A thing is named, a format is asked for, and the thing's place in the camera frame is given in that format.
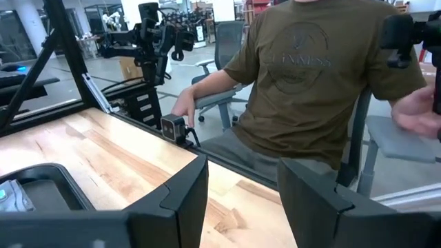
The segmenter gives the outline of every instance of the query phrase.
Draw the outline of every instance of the office chair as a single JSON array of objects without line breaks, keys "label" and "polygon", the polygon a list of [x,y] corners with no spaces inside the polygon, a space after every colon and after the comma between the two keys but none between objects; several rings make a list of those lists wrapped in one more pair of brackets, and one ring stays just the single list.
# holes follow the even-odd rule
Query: office chair
[{"label": "office chair", "polygon": [[[214,59],[198,62],[197,67],[202,67],[204,75],[195,77],[192,84],[198,83],[209,75],[207,66],[215,63],[218,70],[222,70],[233,56],[242,47],[243,37],[243,21],[226,21],[217,25],[216,29],[216,48],[214,52]],[[199,121],[204,121],[203,114],[218,106],[220,112],[220,119],[222,120],[223,130],[227,130],[232,126],[232,120],[229,118],[228,103],[247,103],[247,100],[233,98],[237,92],[242,90],[242,85],[238,84],[234,89],[203,97],[196,101],[196,109],[199,111]]]},{"label": "office chair", "polygon": [[[370,100],[371,90],[367,87],[358,97],[354,107],[348,128],[349,141],[337,177],[337,183],[345,187],[351,187],[356,179],[359,179],[357,192],[368,198],[371,195],[375,174],[373,169],[378,150],[387,158],[435,163],[435,154],[418,135],[402,130],[390,117],[367,116]],[[361,151],[365,125],[370,134],[370,141],[365,166],[361,172]]]}]

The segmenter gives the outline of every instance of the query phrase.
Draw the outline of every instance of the floor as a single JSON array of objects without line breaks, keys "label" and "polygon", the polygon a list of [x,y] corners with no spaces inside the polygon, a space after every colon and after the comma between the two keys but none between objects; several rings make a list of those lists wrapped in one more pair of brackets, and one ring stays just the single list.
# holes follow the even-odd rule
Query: floor
[{"label": "floor", "polygon": [[[209,46],[185,54],[185,59],[181,62],[172,61],[172,79],[157,88],[163,114],[170,113],[177,95],[190,85],[192,78],[203,73],[202,69],[196,68],[194,64],[205,59],[212,59],[213,56],[214,46]],[[100,88],[123,80],[119,60],[117,58],[87,60],[86,65],[94,82]],[[214,65],[209,67],[209,69],[210,71],[216,70]],[[61,81],[46,86],[48,96],[26,101],[23,103],[22,108],[34,110],[51,104],[79,98],[78,90],[76,89],[76,85],[64,57],[51,59],[46,65],[44,73],[56,76],[60,78]],[[251,87],[246,87],[238,93],[237,97],[247,99],[250,90]],[[245,104],[233,104],[232,108],[237,112],[242,112],[245,109]],[[369,114],[388,116],[389,113],[390,107],[387,103],[382,103],[375,99],[372,100]],[[208,111],[204,117],[204,123],[199,123],[196,120],[196,131],[201,141],[217,136],[222,132],[221,120],[216,108]],[[365,134],[365,140],[369,140],[367,132]],[[439,142],[427,141],[427,143],[431,149],[441,157],[441,145]],[[366,151],[367,146],[364,145],[363,159]],[[441,183],[441,165],[439,163],[420,164],[399,161],[385,158],[382,154],[379,154],[376,163],[376,176],[372,196],[390,194],[424,185],[432,185],[434,183]]]}]

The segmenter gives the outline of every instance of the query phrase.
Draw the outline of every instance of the wood grain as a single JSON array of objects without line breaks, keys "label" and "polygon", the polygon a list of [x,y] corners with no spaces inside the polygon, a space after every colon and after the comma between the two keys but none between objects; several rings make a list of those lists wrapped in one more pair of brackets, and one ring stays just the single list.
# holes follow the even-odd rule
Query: wood grain
[{"label": "wood grain", "polygon": [[[122,209],[196,155],[96,109],[0,138],[0,175],[62,164],[97,209]],[[201,247],[296,247],[278,193],[209,163]]]}]

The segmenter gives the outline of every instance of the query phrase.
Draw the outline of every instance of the chair armrest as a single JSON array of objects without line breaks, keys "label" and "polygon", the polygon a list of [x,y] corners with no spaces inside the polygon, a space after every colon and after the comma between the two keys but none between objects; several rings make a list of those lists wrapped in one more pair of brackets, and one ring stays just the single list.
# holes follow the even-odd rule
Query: chair armrest
[{"label": "chair armrest", "polygon": [[387,158],[435,163],[435,154],[417,135],[398,127],[391,118],[368,116],[366,125],[380,151]]},{"label": "chair armrest", "polygon": [[199,61],[198,63],[195,63],[194,65],[197,67],[200,67],[200,66],[205,67],[211,63],[214,63],[214,59],[206,59],[204,61]]},{"label": "chair armrest", "polygon": [[195,102],[195,108],[197,110],[200,110],[204,107],[207,107],[209,105],[218,105],[224,102],[228,102],[231,100],[231,98],[236,94],[234,90],[228,90],[226,92],[222,92],[219,94],[213,94],[209,96],[205,96],[202,98],[199,98]]}]

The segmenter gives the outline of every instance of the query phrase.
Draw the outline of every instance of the small camera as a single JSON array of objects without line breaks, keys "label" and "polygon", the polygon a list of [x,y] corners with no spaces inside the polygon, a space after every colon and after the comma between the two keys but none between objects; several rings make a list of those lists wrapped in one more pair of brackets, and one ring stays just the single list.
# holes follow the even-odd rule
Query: small camera
[{"label": "small camera", "polygon": [[162,116],[161,127],[164,138],[176,144],[185,143],[187,134],[184,118],[174,114]]}]

